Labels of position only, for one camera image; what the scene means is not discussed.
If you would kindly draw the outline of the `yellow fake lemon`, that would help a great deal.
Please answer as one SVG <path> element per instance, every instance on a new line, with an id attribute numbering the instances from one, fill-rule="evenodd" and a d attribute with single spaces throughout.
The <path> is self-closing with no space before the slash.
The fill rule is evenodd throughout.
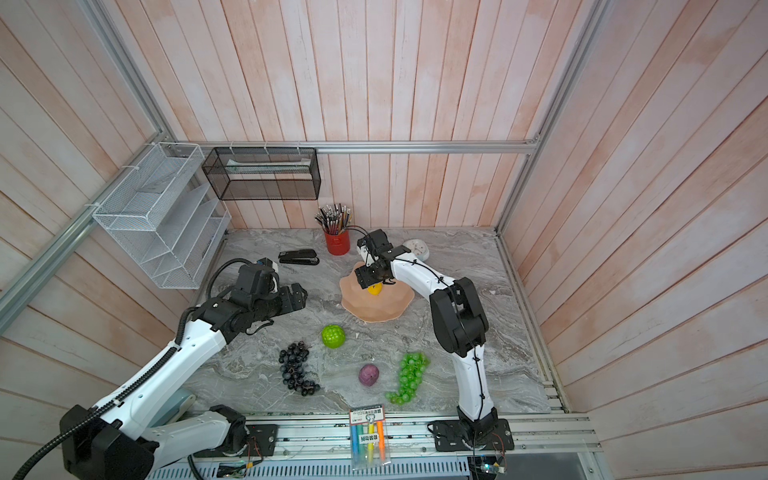
<path id="1" fill-rule="evenodd" d="M 380 295 L 380 294 L 381 294 L 381 292 L 382 292 L 382 290 L 383 290 L 383 283 L 382 283 L 382 282 L 380 282 L 380 283 L 376 283 L 376 284 L 374 284 L 374 285 L 371 285 L 371 286 L 369 286 L 369 287 L 367 288 L 367 291 L 368 291 L 368 292 L 369 292 L 371 295 L 373 295 L 373 296 L 378 296 L 378 295 Z"/>

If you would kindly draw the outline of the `pink scalloped fruit bowl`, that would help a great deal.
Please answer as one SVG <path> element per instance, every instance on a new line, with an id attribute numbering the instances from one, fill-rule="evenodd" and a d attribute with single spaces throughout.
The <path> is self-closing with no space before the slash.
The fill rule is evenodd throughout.
<path id="1" fill-rule="evenodd" d="M 367 323 L 399 318 L 414 299 L 413 289 L 404 282 L 396 281 L 394 285 L 382 285 L 377 295 L 371 294 L 359 286 L 356 278 L 355 270 L 362 265 L 362 262 L 357 262 L 350 274 L 339 281 L 342 306 Z"/>

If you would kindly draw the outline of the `green bumpy fake fruit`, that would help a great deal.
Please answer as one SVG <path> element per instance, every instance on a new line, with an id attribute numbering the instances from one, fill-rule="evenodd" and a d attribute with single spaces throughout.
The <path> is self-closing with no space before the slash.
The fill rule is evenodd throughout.
<path id="1" fill-rule="evenodd" d="M 321 332 L 322 343 L 329 349 L 340 348 L 346 341 L 344 329 L 335 324 L 327 325 Z"/>

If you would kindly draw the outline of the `black fake grape bunch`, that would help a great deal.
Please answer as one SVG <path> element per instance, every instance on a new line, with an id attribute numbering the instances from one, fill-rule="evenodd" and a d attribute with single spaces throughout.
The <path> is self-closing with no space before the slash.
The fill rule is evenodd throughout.
<path id="1" fill-rule="evenodd" d="M 301 396 L 312 396 L 321 389 L 317 381 L 307 378 L 305 363 L 308 357 L 309 348 L 304 341 L 289 344 L 278 356 L 283 384 Z"/>

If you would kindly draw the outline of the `green fake grape bunch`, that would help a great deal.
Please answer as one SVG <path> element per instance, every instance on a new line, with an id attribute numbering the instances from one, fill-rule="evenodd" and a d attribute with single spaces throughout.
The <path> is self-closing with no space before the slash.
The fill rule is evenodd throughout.
<path id="1" fill-rule="evenodd" d="M 416 397 L 429 365 L 430 360 L 424 353 L 406 353 L 400 362 L 398 387 L 394 391 L 386 393 L 386 400 L 394 405 L 404 405 L 411 402 Z"/>

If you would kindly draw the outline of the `purple fake fruit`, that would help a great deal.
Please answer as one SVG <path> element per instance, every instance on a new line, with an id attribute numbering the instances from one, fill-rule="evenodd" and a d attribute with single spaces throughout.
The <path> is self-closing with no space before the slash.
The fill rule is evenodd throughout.
<path id="1" fill-rule="evenodd" d="M 380 376 L 380 371 L 378 367 L 374 364 L 365 364 L 361 367 L 358 373 L 358 380 L 359 382 L 366 386 L 370 387 L 376 384 Z"/>

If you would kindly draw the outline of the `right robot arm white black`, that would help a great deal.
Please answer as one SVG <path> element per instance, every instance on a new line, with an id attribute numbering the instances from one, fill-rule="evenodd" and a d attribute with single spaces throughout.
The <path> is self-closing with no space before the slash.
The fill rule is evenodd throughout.
<path id="1" fill-rule="evenodd" d="M 432 269 L 381 229 L 365 232 L 356 247 L 364 262 L 355 270 L 361 288 L 398 281 L 429 301 L 435 337 L 454 364 L 459 424 L 469 440 L 490 434 L 499 417 L 485 373 L 489 322 L 474 283 Z"/>

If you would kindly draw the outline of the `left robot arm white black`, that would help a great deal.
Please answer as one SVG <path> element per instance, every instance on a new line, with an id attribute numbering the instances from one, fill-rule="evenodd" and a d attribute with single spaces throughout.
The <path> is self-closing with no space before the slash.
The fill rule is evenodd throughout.
<path id="1" fill-rule="evenodd" d="M 175 338 L 130 380 L 90 408 L 72 407 L 61 419 L 59 434 L 32 454 L 15 478 L 26 478 L 55 449 L 79 479 L 144 479 L 201 451 L 237 456 L 247 450 L 244 415 L 224 405 L 165 427 L 152 425 L 191 375 L 236 337 L 305 307 L 307 291 L 298 283 L 281 285 L 271 260 L 234 262 L 240 269 L 233 286 L 187 308 Z"/>

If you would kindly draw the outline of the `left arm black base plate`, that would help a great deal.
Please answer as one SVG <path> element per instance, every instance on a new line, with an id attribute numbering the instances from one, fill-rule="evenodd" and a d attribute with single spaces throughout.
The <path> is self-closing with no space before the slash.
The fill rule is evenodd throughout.
<path id="1" fill-rule="evenodd" d="M 247 433 L 242 435 L 242 440 L 235 446 L 222 445 L 214 449 L 199 451 L 195 458 L 262 458 L 274 455 L 278 438 L 278 426 L 276 424 L 247 424 Z"/>

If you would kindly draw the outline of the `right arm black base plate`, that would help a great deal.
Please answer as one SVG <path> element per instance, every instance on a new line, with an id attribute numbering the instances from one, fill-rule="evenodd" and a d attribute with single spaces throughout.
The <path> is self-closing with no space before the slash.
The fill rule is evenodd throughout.
<path id="1" fill-rule="evenodd" d="M 469 420 L 438 420 L 427 425 L 438 452 L 511 451 L 515 448 L 512 430 L 507 420 L 491 416 L 479 422 Z"/>

